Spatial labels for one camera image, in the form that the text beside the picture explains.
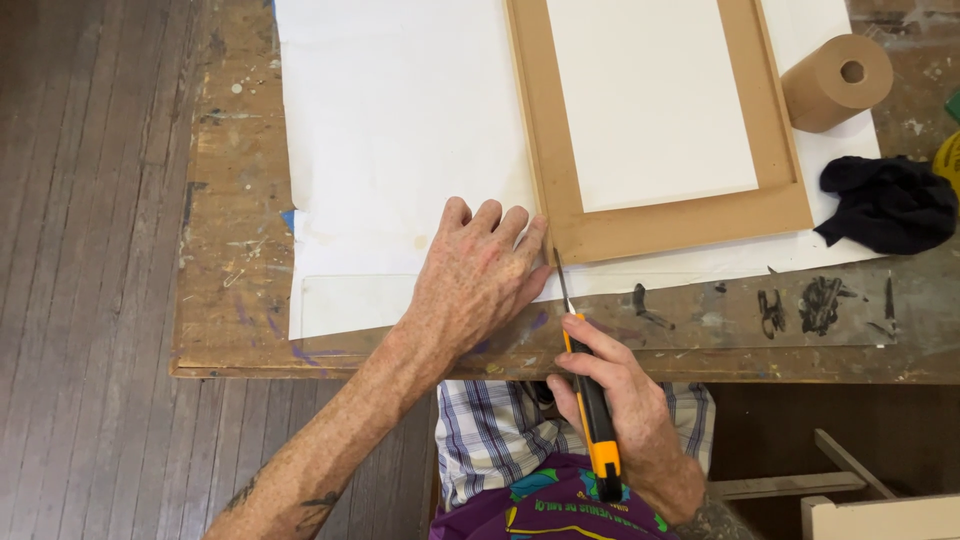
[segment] wooden floor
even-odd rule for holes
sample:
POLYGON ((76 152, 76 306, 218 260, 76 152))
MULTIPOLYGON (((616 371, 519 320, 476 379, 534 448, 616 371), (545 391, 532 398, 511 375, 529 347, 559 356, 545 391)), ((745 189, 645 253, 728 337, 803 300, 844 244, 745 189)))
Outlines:
MULTIPOLYGON (((197 539, 339 387, 167 376, 200 2, 0 0, 0 538, 197 539)), ((717 479, 818 472, 791 452, 820 426, 960 490, 956 389, 729 388, 717 479)), ((422 537, 430 399, 322 538, 422 537)))

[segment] purple t-shirt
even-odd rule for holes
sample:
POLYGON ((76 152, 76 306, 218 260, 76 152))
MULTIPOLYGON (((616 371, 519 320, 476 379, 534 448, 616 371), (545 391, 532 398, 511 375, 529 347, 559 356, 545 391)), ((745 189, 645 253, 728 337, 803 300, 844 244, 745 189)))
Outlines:
POLYGON ((552 454, 510 487, 484 491, 430 524, 430 540, 665 540, 663 519, 624 486, 618 504, 600 503, 586 456, 552 454))

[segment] kraft paper roll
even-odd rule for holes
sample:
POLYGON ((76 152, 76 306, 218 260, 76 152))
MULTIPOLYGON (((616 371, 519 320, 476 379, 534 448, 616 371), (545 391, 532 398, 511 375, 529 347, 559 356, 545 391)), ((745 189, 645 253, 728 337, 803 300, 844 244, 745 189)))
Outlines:
POLYGON ((781 77, 790 123, 825 132, 887 97, 894 68, 883 47, 864 36, 838 36, 781 77))

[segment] white mat board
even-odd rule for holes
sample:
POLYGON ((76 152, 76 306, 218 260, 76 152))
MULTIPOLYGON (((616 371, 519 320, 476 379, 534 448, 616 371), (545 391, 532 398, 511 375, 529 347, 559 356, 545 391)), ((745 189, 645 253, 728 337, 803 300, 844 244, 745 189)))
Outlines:
MULTIPOLYGON (((764 0, 763 6, 781 73, 850 31, 844 0, 764 0)), ((487 198, 534 209, 502 4, 277 0, 276 12, 291 181, 300 195, 295 203, 306 210, 295 218, 290 337, 389 324, 396 306, 409 303, 409 283, 446 197, 464 196, 475 209, 487 198), (430 73, 408 75, 414 68, 430 73), (373 72, 380 75, 365 75, 373 72), (416 106, 383 105, 396 103, 398 92, 416 106), (402 286, 398 276, 406 276, 402 286), (304 294, 308 277, 330 286, 306 287, 304 294), (325 292, 345 280, 357 296, 325 292), (388 308, 355 308, 373 295, 388 308), (336 313, 336 325, 319 310, 336 313)), ((820 223, 836 209, 818 187, 820 172, 846 155, 878 158, 873 120, 867 111, 826 134, 794 135, 820 223)), ((768 266, 785 272, 873 257, 847 240, 827 249, 808 231, 567 270, 577 296, 629 292, 638 282, 653 289, 757 276, 768 266)), ((553 277, 540 300, 557 298, 553 277)))
POLYGON ((758 188, 716 0, 547 9, 584 212, 758 188))

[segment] workbench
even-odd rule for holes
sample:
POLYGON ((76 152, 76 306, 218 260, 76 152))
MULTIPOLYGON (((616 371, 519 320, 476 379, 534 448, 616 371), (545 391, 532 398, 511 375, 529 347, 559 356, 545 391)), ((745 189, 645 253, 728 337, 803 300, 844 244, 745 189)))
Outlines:
MULTIPOLYGON (((949 55, 960 51, 960 10, 951 0, 848 6, 853 30, 881 43, 896 71, 892 94, 873 111, 883 155, 932 160, 958 128, 943 104, 960 88, 960 55, 949 55)), ((387 329, 286 338, 294 238, 281 213, 293 204, 271 3, 204 9, 170 372, 348 377, 387 329)), ((915 257, 770 271, 649 291, 637 276, 634 293, 580 299, 578 308, 631 346, 654 380, 960 383, 960 239, 915 257), (797 308, 811 287, 835 301, 819 314, 819 331, 797 308)), ((557 372, 561 313, 559 302, 528 307, 450 377, 557 372)))

